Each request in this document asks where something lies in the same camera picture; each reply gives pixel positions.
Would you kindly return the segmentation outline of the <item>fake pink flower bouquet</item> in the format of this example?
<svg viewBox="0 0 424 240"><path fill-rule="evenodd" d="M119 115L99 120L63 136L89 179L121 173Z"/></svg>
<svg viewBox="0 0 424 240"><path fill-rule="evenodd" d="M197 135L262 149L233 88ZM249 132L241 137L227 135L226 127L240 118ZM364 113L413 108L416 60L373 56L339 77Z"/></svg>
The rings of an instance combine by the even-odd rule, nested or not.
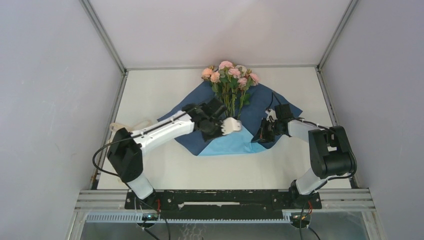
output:
<svg viewBox="0 0 424 240"><path fill-rule="evenodd" d="M209 83L215 96L225 104L225 115L238 120L243 107L250 104L248 90L260 84L259 76L250 68L228 60L203 69L201 79Z"/></svg>

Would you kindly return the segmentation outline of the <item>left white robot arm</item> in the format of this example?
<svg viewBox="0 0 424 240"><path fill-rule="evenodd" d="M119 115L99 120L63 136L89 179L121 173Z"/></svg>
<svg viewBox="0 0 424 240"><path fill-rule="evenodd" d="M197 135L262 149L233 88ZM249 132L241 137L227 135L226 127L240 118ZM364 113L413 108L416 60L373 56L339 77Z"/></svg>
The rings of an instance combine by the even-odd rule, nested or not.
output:
<svg viewBox="0 0 424 240"><path fill-rule="evenodd" d="M205 141L224 135L224 103L213 97L208 102L191 103L170 117L139 130L124 127L116 131L107 150L107 160L118 178L137 196L137 202L149 209L156 203L154 187L144 174L144 156L180 136L200 132Z"/></svg>

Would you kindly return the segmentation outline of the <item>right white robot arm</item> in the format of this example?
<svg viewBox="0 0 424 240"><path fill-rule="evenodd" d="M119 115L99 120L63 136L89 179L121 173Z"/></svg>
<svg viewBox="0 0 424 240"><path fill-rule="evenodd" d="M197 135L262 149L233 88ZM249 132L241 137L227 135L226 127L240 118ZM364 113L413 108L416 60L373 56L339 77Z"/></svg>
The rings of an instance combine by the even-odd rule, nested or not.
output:
<svg viewBox="0 0 424 240"><path fill-rule="evenodd" d="M352 178L357 172L357 160L345 129L326 127L295 117L289 104L279 104L266 110L253 143L271 143L285 135L308 143L310 168L295 179L289 190L289 203L302 208L313 194L332 180Z"/></svg>

